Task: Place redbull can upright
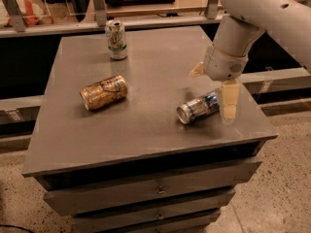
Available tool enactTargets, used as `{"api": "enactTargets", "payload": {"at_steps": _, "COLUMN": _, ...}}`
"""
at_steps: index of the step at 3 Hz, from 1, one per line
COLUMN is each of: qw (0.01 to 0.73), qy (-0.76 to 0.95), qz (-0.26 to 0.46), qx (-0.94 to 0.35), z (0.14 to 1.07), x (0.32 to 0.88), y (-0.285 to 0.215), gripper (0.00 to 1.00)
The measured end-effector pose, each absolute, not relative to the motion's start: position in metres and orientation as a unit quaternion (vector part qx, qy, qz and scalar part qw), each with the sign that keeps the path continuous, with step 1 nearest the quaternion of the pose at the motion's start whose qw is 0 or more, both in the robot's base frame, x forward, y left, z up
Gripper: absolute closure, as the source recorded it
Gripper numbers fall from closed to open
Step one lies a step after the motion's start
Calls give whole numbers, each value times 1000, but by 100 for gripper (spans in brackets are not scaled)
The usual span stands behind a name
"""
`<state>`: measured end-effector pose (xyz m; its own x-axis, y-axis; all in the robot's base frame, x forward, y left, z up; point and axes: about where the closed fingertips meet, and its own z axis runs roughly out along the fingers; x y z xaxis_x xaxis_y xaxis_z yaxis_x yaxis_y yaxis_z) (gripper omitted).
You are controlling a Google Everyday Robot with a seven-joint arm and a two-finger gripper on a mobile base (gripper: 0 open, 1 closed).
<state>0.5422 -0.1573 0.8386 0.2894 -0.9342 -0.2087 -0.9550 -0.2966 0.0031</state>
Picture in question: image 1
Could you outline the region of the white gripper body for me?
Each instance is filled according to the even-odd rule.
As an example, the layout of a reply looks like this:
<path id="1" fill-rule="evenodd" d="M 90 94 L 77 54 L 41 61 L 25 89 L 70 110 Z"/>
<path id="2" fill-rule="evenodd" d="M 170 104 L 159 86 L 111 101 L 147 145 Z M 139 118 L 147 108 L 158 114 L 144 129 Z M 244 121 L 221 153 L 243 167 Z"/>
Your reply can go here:
<path id="1" fill-rule="evenodd" d="M 240 77 L 247 62 L 248 56 L 232 56 L 209 45 L 204 55 L 203 68 L 213 81 L 222 82 Z"/>

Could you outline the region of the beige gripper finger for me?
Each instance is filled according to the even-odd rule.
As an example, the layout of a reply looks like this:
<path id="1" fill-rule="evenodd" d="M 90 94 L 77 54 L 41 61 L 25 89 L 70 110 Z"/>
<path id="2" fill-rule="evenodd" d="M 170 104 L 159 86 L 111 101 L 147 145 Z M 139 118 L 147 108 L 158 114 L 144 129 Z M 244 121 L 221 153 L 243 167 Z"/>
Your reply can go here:
<path id="1" fill-rule="evenodd" d="M 205 69 L 204 65 L 202 62 L 197 63 L 194 68 L 189 72 L 189 76 L 191 78 L 196 78 L 199 76 L 204 76 L 205 75 Z"/>
<path id="2" fill-rule="evenodd" d="M 222 118 L 234 120 L 240 94 L 240 83 L 237 80 L 222 82 L 219 91 L 219 102 Z"/>

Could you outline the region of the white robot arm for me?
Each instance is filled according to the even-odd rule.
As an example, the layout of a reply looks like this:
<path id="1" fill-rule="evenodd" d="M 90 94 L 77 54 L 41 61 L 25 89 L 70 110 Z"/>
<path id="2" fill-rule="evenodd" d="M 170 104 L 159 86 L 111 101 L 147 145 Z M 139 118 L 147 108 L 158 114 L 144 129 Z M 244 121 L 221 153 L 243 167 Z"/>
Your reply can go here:
<path id="1" fill-rule="evenodd" d="M 232 120 L 240 86 L 236 79 L 248 61 L 252 44 L 267 33 L 307 70 L 311 70 L 311 8 L 294 0 L 220 0 L 223 16 L 208 45 L 198 73 L 219 81 L 217 99 L 221 116 Z"/>

